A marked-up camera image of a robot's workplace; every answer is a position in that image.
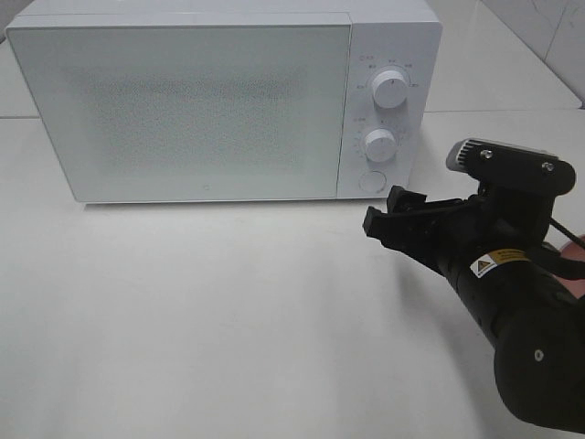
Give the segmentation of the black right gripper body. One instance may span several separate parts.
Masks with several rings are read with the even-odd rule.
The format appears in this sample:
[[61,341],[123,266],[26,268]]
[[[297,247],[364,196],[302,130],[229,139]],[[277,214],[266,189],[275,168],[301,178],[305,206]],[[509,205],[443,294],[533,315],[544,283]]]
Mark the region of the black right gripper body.
[[481,184],[468,198],[415,194],[413,258],[431,270],[540,270],[553,197]]

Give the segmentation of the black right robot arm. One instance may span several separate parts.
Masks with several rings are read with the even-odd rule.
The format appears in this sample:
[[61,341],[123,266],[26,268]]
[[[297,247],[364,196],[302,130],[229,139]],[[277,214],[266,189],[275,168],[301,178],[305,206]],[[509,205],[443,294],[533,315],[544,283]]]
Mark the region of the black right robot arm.
[[584,431],[584,301],[532,254],[489,198],[427,201],[395,186],[367,209],[365,234],[444,277],[495,350],[495,384],[516,418]]

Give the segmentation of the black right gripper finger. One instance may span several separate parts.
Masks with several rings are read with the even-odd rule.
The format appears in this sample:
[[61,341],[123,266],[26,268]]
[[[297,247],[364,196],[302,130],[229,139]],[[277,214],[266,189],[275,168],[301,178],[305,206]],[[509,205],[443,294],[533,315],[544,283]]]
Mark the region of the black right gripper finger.
[[401,186],[393,186],[387,198],[387,212],[388,214],[401,214],[434,209],[452,209],[461,204],[460,198],[428,201],[425,194],[409,191]]
[[403,252],[414,242],[409,220],[402,214],[384,213],[368,207],[363,230],[368,238],[379,241],[383,247]]

